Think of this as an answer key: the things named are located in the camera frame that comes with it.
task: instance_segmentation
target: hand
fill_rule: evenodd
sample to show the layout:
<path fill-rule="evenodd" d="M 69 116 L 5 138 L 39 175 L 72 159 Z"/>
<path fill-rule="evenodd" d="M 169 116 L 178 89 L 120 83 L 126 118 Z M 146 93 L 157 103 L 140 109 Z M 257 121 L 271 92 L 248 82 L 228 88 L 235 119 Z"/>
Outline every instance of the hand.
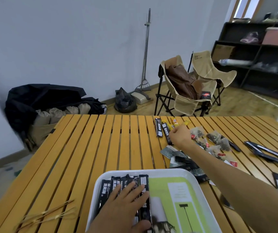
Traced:
<path fill-rule="evenodd" d="M 133 226 L 136 212 L 149 198 L 149 192 L 146 191 L 136 199 L 144 189 L 144 184 L 130 192 L 134 186 L 135 182 L 133 181 L 116 197 L 121 189 L 121 185 L 117 185 L 91 223 L 87 233 L 139 233 L 148 230 L 151 227 L 148 220 L 142 220 Z"/>
<path fill-rule="evenodd" d="M 169 137 L 172 143 L 180 150 L 182 150 L 186 145 L 190 146 L 190 144 L 193 144 L 190 130 L 186 125 L 180 125 L 172 129 L 169 133 Z"/>

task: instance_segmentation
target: mop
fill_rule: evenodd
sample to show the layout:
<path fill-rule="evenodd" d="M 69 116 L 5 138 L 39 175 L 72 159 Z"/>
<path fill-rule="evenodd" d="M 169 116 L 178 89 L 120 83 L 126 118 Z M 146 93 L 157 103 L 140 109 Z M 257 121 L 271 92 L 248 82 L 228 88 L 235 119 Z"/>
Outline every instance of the mop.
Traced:
<path fill-rule="evenodd" d="M 149 8 L 148 20 L 145 23 L 146 26 L 146 35 L 145 35 L 145 50 L 144 50 L 144 58 L 143 58 L 143 69 L 142 69 L 142 78 L 141 84 L 137 86 L 135 91 L 131 94 L 135 97 L 136 102 L 140 105 L 148 102 L 151 98 L 144 93 L 144 91 L 151 91 L 150 84 L 145 78 L 145 71 L 146 71 L 146 59 L 148 55 L 148 42 L 149 42 L 149 29 L 150 29 L 150 22 L 151 21 L 151 8 Z"/>

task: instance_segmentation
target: folding camping chair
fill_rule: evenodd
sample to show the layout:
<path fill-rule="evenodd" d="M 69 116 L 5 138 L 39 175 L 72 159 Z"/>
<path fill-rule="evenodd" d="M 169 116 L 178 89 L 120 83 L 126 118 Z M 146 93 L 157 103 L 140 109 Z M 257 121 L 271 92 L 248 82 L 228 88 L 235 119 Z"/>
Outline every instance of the folding camping chair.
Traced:
<path fill-rule="evenodd" d="M 160 63 L 159 72 L 158 72 L 158 76 L 160 78 L 160 84 L 159 84 L 159 88 L 158 88 L 158 91 L 156 94 L 156 105 L 155 105 L 154 115 L 156 115 L 158 100 L 160 99 L 160 101 L 162 102 L 162 105 L 161 105 L 157 115 L 160 114 L 160 111 L 162 110 L 162 108 L 164 106 L 166 109 L 166 112 L 170 113 L 171 116 L 174 116 L 171 112 L 173 109 L 182 113 L 182 116 L 184 116 L 184 115 L 191 116 L 192 114 L 195 116 L 194 112 L 201 110 L 200 116 L 201 117 L 204 116 L 205 111 L 208 110 L 212 106 L 211 100 L 208 100 L 208 99 L 191 100 L 189 98 L 179 95 L 178 92 L 176 91 L 176 89 L 174 88 L 174 86 L 172 85 L 171 81 L 169 80 L 169 78 L 166 75 L 166 69 L 170 65 L 175 65 L 175 66 L 182 65 L 183 66 L 181 56 L 177 55 L 176 57 L 170 58 L 170 59 L 168 59 L 166 61 L 162 61 Z M 163 76 L 165 77 L 165 81 L 168 86 L 168 92 L 166 95 L 160 94 L 160 87 L 163 82 Z M 216 89 L 217 82 L 215 80 L 209 80 L 209 79 L 204 79 L 203 81 L 204 81 L 203 82 L 203 86 L 204 86 L 203 91 L 208 91 L 211 93 L 211 95 L 213 95 L 215 92 L 215 89 Z M 172 109 L 169 109 L 169 103 L 171 100 L 174 100 L 174 107 Z"/>
<path fill-rule="evenodd" d="M 211 55 L 208 50 L 192 53 L 192 57 L 189 64 L 189 69 L 191 63 L 193 65 L 194 72 L 196 74 L 197 79 L 208 79 L 215 80 L 217 82 L 218 96 L 215 97 L 214 94 L 211 94 L 215 101 L 212 103 L 214 105 L 217 102 L 218 106 L 221 106 L 221 93 L 224 91 L 226 87 L 228 87 L 236 77 L 236 71 L 232 70 L 230 72 L 222 72 L 219 71 L 213 64 L 211 60 Z"/>

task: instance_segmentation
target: black tarp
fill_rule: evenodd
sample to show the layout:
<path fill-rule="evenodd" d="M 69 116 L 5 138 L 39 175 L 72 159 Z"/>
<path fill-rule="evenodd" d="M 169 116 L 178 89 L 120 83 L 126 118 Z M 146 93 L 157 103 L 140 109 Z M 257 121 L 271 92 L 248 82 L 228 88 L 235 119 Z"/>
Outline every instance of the black tarp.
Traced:
<path fill-rule="evenodd" d="M 83 88 L 60 86 L 53 84 L 28 84 L 12 88 L 8 92 L 5 103 L 5 114 L 11 127 L 26 138 L 30 125 L 33 124 L 36 110 L 58 108 L 65 110 L 67 106 L 78 106 L 81 103 L 90 105 L 89 114 L 102 114 L 104 105 L 98 99 L 86 97 Z"/>

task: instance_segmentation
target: wooden slat table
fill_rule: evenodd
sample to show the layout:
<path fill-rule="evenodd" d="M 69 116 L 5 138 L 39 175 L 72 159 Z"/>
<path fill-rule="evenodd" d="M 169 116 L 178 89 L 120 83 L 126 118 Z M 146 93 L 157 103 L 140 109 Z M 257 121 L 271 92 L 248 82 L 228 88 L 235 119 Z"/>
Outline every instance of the wooden slat table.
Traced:
<path fill-rule="evenodd" d="M 47 221 L 19 233 L 83 233 L 94 184 L 103 172 L 169 166 L 169 160 L 160 154 L 167 142 L 165 137 L 156 137 L 154 118 L 63 117 L 0 200 L 0 233 L 14 232 L 26 214 L 38 214 L 73 199 L 65 209 L 47 216 L 76 207 L 72 218 Z M 161 116 L 161 119 L 170 121 L 170 117 Z M 278 164 L 253 155 L 243 141 L 250 140 L 278 151 L 278 122 L 264 116 L 177 117 L 177 120 L 180 124 L 190 120 L 189 128 L 202 125 L 207 132 L 217 130 L 223 134 L 242 150 L 226 152 L 238 162 L 238 168 L 274 185 L 272 172 L 278 173 Z M 223 233 L 253 232 L 235 211 L 220 204 L 221 193 L 217 187 L 208 182 L 200 186 Z"/>

